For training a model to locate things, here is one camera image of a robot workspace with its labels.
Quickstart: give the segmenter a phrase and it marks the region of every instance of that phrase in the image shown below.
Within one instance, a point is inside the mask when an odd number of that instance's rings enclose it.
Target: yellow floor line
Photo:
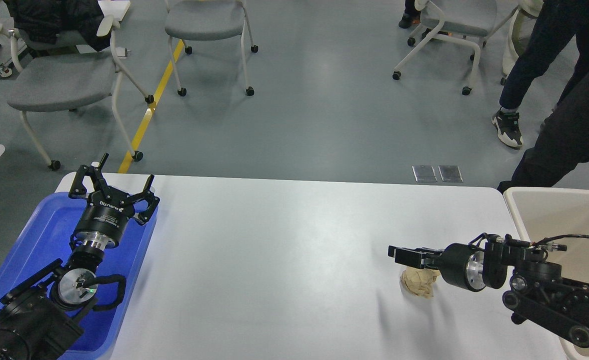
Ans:
[[[176,44],[176,48],[173,53],[175,62],[179,59],[179,56],[181,55],[183,48],[183,41],[178,41],[178,44]],[[150,104],[148,109],[145,111],[143,119],[141,119],[141,123],[139,124],[139,128],[137,129],[136,134],[134,134],[134,137],[132,138],[132,148],[134,150],[137,150],[137,148],[139,148],[141,141],[144,139],[144,134],[146,134],[148,124],[150,124],[150,120],[153,118],[155,110],[159,106],[159,102],[162,99],[162,95],[164,94],[164,89],[166,89],[166,85],[168,85],[168,80],[171,78],[172,73],[173,64],[171,64],[171,62],[168,61],[168,66],[166,66],[166,70],[164,71],[163,76],[161,76],[161,80],[157,85],[157,90],[154,92],[154,102]],[[130,156],[130,152],[126,151],[125,156],[123,157],[123,161],[121,162],[121,166],[119,166],[119,170],[117,170],[117,173],[127,173],[128,169],[130,169],[130,164],[132,164],[132,162],[133,158]]]

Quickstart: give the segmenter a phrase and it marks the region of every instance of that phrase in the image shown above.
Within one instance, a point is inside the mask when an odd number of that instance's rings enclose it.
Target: person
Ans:
[[[407,29],[413,24],[419,22],[421,11],[414,7],[414,0],[405,0],[405,10],[399,21],[399,27],[401,29]]]
[[[589,162],[589,73],[565,96],[548,117],[533,148],[523,153],[510,187],[552,187],[577,164]]]
[[[576,36],[579,57],[557,104],[589,72],[589,0],[545,0],[530,41],[507,77],[499,99],[500,108],[491,119],[503,144],[514,149],[523,146],[519,106],[533,80],[546,73],[573,36]]]

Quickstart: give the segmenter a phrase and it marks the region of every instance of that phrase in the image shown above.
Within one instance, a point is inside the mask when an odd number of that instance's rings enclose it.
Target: robotic arm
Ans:
[[[443,250],[389,246],[395,263],[441,271],[450,285],[479,292],[486,286],[500,289],[508,266],[514,267],[510,290],[502,300],[512,311],[512,322],[532,321],[578,347],[589,347],[589,283],[562,277],[562,266],[548,262],[548,252],[566,251],[552,241],[561,235],[529,243],[511,235],[481,234],[468,244],[453,243]],[[486,240],[484,248],[480,247]]]
[[[84,334],[79,323],[89,312],[111,310],[123,301],[126,278],[96,276],[97,269],[105,250],[119,246],[128,220],[147,223],[159,198],[151,191],[153,175],[137,194],[109,186],[101,173],[107,159],[105,153],[98,166],[80,166],[72,182],[68,196],[85,199],[87,205],[70,237],[72,254],[66,264],[54,260],[0,299],[0,360],[55,360]],[[92,180],[91,193],[85,177]],[[147,207],[136,212],[135,204],[141,201]],[[97,305],[98,285],[110,283],[118,284],[116,299]],[[67,313],[77,310],[72,316]]]

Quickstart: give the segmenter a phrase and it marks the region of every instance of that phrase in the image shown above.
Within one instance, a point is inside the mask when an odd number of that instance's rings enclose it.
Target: black jacket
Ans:
[[[62,30],[78,30],[86,43],[100,51],[110,46],[110,35],[97,37],[103,12],[97,0],[4,0],[17,29],[31,41],[54,44]]]

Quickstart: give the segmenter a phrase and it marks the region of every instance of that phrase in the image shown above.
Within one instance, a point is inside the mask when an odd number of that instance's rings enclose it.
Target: black pants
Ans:
[[[589,72],[589,0],[545,0],[528,46],[505,82],[499,99],[501,107],[518,108],[533,80],[546,73],[573,36],[579,57],[558,103]]]
[[[404,14],[408,14],[409,16],[416,18],[421,14],[421,11],[415,9],[414,0],[406,0],[406,9],[404,10]]]
[[[533,148],[525,151],[508,187],[552,187],[578,163],[589,162],[589,73],[546,121]]]

